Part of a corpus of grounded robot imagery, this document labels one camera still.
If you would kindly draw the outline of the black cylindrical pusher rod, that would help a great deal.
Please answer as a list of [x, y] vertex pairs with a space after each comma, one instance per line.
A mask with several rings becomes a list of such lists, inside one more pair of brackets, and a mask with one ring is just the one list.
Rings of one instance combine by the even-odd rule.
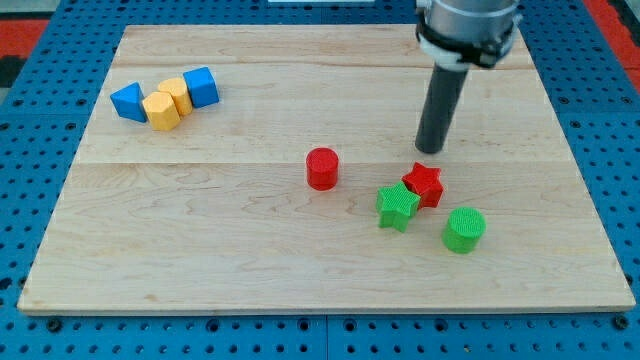
[[452, 71], [435, 65], [415, 138], [415, 147], [422, 153], [443, 149], [467, 73], [467, 69]]

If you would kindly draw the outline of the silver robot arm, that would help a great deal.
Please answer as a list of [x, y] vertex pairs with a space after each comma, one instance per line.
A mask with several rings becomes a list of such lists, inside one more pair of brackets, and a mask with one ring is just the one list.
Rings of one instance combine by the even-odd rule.
[[512, 49], [517, 0], [419, 0], [416, 39], [434, 60], [415, 147], [442, 150], [471, 66], [494, 68]]

